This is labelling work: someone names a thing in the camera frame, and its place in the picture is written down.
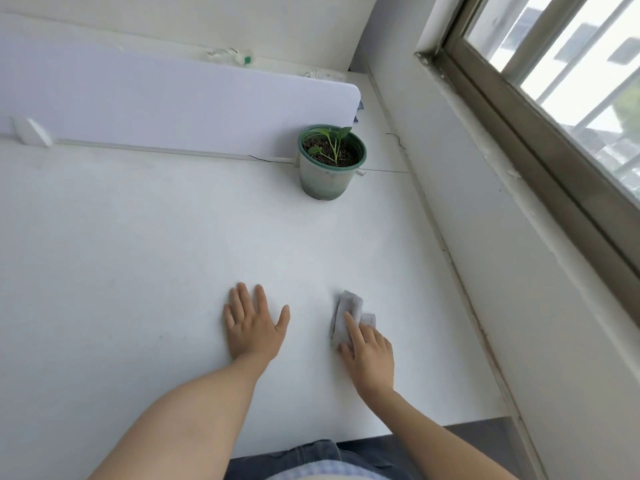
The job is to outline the person's right forearm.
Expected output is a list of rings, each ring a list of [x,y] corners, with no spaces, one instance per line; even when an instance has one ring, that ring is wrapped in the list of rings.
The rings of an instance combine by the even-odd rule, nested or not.
[[[368,390],[360,396],[399,439],[427,480],[518,480],[422,414],[392,388]]]

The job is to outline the grey cleaning cloth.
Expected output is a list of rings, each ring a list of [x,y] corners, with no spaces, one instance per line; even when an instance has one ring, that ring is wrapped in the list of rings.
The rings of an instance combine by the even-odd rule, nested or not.
[[[376,329],[376,316],[364,312],[364,300],[358,295],[345,290],[341,293],[330,325],[330,345],[332,350],[339,351],[342,344],[353,349],[348,326],[345,322],[345,313],[349,313],[356,325],[361,322]]]

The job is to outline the white divider bracket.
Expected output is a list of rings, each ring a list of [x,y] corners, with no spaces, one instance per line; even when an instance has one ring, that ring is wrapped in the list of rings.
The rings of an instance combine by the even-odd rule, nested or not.
[[[50,148],[54,144],[48,131],[31,118],[12,117],[12,124],[22,144],[39,148]]]

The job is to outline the white desk divider panel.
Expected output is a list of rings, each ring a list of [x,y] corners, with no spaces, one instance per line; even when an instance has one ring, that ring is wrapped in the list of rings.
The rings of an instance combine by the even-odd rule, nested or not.
[[[290,159],[360,101],[345,82],[0,31],[0,134],[26,117],[59,141]]]

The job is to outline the person's left hand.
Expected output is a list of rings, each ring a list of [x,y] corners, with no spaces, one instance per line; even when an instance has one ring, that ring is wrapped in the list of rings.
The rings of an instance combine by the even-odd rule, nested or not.
[[[252,319],[237,322],[237,285],[229,291],[226,304],[231,306],[236,325],[227,335],[227,345],[234,361],[248,359],[265,370],[279,353],[285,336],[282,337],[275,329],[277,322],[271,317],[263,286],[257,285],[250,293],[255,315]]]

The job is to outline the small green seedling plant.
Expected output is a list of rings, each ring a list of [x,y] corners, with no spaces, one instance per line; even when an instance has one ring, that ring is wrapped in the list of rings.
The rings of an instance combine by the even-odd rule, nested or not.
[[[336,131],[324,127],[311,130],[302,136],[302,147],[313,160],[324,165],[336,168],[353,166],[359,160],[358,154],[346,142],[351,130],[352,127]]]

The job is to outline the person's right hand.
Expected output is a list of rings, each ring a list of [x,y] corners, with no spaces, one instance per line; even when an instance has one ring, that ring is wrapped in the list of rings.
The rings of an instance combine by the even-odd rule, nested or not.
[[[364,402],[375,399],[381,393],[391,392],[394,389],[394,360],[386,357],[384,336],[378,331],[378,347],[360,348],[361,338],[359,325],[348,325],[349,333],[353,341],[354,361],[342,361],[348,375]]]

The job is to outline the white outdoor window railing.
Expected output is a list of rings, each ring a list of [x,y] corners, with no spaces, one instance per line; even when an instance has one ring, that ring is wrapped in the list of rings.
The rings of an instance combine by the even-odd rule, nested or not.
[[[587,0],[522,88],[608,171],[640,161],[640,0]]]

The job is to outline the blue denim jeans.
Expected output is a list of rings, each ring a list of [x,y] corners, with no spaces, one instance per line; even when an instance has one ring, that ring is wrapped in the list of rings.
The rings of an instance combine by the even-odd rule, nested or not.
[[[391,436],[347,442],[317,440],[295,448],[230,460],[223,480],[265,480],[306,463],[343,461],[374,471],[389,480],[420,480],[411,460]]]

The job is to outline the green plastic plant pot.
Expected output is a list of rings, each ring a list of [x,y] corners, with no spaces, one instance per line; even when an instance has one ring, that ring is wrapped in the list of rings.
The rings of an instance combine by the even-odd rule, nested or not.
[[[352,178],[366,161],[367,150],[363,141],[353,133],[352,129],[350,135],[346,138],[346,142],[358,154],[359,162],[346,168],[336,168],[319,163],[306,154],[301,140],[304,133],[321,127],[332,131],[343,128],[332,125],[313,125],[304,129],[298,137],[296,164],[300,170],[300,183],[304,192],[316,200],[332,201],[347,190]]]

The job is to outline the grey metal window frame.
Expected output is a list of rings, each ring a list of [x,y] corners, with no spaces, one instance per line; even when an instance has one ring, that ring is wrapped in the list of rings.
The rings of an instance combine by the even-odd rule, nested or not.
[[[522,83],[587,0],[453,0],[435,49],[489,134],[640,328],[640,161],[608,171]]]

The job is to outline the clear plastic bottle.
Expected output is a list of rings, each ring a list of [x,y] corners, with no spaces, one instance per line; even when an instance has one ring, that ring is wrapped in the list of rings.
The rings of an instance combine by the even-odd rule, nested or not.
[[[251,50],[232,47],[209,50],[205,53],[205,58],[208,62],[214,64],[237,67],[249,66],[255,60]]]

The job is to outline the light checked shirt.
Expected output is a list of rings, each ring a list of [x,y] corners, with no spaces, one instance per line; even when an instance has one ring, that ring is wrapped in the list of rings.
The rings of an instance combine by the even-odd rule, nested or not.
[[[290,468],[265,480],[389,480],[378,473],[343,461],[322,460]]]

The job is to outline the person's left forearm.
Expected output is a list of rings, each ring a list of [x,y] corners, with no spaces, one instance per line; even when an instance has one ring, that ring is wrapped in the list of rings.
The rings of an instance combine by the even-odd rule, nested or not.
[[[87,480],[223,480],[270,363],[245,353],[153,403]]]

